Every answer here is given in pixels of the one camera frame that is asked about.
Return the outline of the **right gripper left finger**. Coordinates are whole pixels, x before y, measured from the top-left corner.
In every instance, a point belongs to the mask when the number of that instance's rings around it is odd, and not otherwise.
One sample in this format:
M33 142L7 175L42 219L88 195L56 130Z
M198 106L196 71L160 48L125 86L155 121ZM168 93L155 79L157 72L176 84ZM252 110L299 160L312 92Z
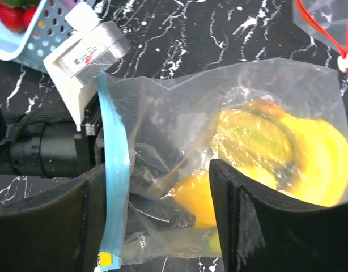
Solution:
M0 271L94 271L105 227L105 165L0 207Z

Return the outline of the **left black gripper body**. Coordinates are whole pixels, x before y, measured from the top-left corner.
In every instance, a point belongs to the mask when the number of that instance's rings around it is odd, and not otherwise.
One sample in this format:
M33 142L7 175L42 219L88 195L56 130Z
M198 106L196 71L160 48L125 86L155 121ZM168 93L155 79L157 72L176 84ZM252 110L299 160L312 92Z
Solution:
M0 106L0 175L77 177L104 162L99 98L94 96L75 124L58 101L28 114Z

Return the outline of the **light blue plastic basket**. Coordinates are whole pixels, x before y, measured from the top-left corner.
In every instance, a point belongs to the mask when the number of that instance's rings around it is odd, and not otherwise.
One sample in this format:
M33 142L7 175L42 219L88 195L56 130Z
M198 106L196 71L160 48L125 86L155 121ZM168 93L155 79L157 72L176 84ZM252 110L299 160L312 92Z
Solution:
M11 32L0 21L0 60L45 73L44 58L73 31L65 20L68 12L61 1L40 1L29 27L22 33Z

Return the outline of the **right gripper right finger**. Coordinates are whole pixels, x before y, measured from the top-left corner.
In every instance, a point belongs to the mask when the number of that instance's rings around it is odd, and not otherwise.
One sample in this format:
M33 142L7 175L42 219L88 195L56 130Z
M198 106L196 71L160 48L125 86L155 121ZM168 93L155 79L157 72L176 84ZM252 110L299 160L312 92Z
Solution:
M348 202L297 200L220 159L209 178L225 271L348 271Z

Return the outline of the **blue zip clear bag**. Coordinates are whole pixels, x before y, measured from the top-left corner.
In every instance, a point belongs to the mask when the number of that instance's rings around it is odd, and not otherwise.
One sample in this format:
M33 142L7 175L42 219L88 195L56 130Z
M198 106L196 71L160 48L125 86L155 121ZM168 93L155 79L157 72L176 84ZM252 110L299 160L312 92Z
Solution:
M275 58L96 82L102 267L220 257L227 271L348 271L348 125L335 70Z

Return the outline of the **red fake strawberries bunch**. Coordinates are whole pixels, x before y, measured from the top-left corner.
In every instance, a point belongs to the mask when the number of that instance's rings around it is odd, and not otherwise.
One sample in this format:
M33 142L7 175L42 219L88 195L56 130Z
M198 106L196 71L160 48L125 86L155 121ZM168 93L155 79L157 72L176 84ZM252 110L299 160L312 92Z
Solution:
M0 22L9 31L24 32L39 5L40 1L0 1Z

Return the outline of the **red zip clear bag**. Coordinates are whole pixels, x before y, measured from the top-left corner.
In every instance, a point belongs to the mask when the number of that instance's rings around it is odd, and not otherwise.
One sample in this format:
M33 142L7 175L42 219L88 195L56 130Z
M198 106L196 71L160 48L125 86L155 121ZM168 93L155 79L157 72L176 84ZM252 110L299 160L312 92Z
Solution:
M348 74L348 1L293 1L293 22L339 53L338 69Z

